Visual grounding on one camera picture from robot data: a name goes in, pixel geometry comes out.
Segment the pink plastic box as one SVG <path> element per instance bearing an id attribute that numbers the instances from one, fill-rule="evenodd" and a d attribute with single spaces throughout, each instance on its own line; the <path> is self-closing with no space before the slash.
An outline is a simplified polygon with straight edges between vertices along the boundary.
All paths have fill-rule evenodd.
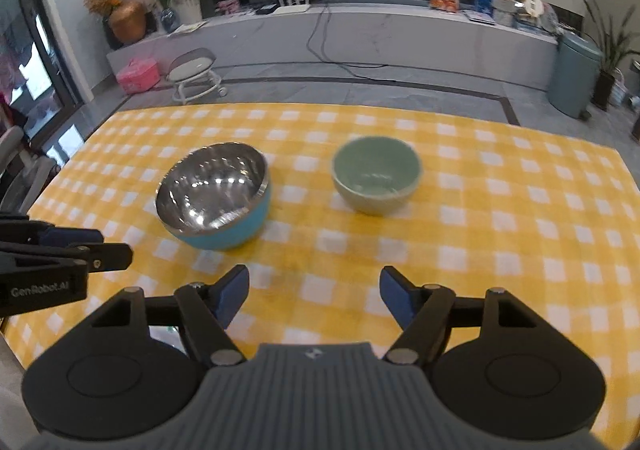
<path id="1" fill-rule="evenodd" d="M 128 95 L 148 92 L 160 82 L 160 69 L 153 58 L 131 59 L 116 74 L 116 81 Z"/>

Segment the white round rolling stool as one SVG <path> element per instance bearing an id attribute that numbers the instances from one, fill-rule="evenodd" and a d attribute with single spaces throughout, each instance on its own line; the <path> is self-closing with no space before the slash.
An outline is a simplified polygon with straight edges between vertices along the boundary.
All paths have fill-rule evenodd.
<path id="1" fill-rule="evenodd" d="M 222 77 L 214 70 L 215 54 L 206 47 L 198 47 L 186 52 L 169 65 L 166 80 L 174 88 L 172 100 L 181 105 L 193 102 L 210 93 L 217 93 L 220 97 L 228 94 L 222 84 Z M 186 87 L 196 82 L 204 82 L 207 88 L 191 96 L 186 95 Z"/>

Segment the copper vase with flowers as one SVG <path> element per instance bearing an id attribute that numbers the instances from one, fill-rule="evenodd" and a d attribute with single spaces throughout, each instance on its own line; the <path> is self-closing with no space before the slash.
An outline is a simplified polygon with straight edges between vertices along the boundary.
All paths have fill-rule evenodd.
<path id="1" fill-rule="evenodd" d="M 90 14 L 96 14 L 122 45 L 134 44 L 146 34 L 146 8 L 134 0 L 84 0 Z"/>

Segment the blue-grey trash bin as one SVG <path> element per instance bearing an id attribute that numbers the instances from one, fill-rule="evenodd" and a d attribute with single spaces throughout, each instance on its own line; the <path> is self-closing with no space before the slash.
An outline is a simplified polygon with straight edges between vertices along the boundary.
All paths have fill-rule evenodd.
<path id="1" fill-rule="evenodd" d="M 596 44 L 573 32 L 559 37 L 552 76 L 547 88 L 549 103 L 577 120 L 588 120 L 588 105 L 600 72 L 602 52 Z"/>

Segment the potted long-leaf plant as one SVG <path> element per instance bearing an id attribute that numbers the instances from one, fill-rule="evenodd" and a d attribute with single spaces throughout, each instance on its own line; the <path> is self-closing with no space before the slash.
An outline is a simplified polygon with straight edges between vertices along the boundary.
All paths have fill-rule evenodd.
<path id="1" fill-rule="evenodd" d="M 596 27 L 596 35 L 588 36 L 588 38 L 597 44 L 602 53 L 600 71 L 591 103 L 599 109 L 607 111 L 608 99 L 610 99 L 615 83 L 615 70 L 625 58 L 639 54 L 638 48 L 634 48 L 634 41 L 639 39 L 639 32 L 629 29 L 629 23 L 636 14 L 637 5 L 631 4 L 622 21 L 615 25 L 613 16 L 611 14 L 605 15 L 597 0 L 582 0 L 582 2 L 589 19 Z"/>

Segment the green ceramic bowl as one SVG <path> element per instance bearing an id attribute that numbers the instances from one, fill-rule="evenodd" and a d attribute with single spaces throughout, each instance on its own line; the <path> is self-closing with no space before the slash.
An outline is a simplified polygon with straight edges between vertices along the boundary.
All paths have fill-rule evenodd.
<path id="1" fill-rule="evenodd" d="M 416 151 L 387 136 L 349 140 L 331 162 L 337 193 L 355 211 L 376 216 L 401 209 L 418 188 L 422 173 Z"/>

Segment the yellow white checkered tablecloth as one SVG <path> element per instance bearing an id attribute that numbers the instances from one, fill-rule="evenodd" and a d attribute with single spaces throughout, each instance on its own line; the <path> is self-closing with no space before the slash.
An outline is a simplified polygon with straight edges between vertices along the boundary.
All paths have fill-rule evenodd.
<path id="1" fill-rule="evenodd" d="M 418 189 L 386 217 L 353 211 L 331 161 L 360 136 L 405 141 Z M 156 215 L 160 180 L 189 152 L 239 141 L 267 159 L 273 182 L 259 235 L 227 252 L 177 240 Z M 378 294 L 392 265 L 462 296 L 501 287 L 600 366 L 606 399 L 594 429 L 622 448 L 639 426 L 639 192 L 613 149 L 533 129 L 428 112 L 297 104 L 217 104 L 119 112 L 63 167 L 30 210 L 60 226 L 125 242 L 123 273 L 94 275 L 79 303 L 6 320 L 28 366 L 126 285 L 165 295 L 238 264 L 250 295 L 231 323 L 243 352 L 262 343 L 367 340 L 398 326 Z"/>

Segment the blue steel bowl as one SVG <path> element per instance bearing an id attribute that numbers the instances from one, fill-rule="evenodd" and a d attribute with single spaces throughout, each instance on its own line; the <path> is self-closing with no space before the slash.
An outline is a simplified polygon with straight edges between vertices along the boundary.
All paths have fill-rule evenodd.
<path id="1" fill-rule="evenodd" d="M 196 149 L 177 162 L 157 188 L 155 210 L 178 240 L 222 251 L 259 233 L 270 199 L 266 157 L 250 145 L 228 141 Z"/>

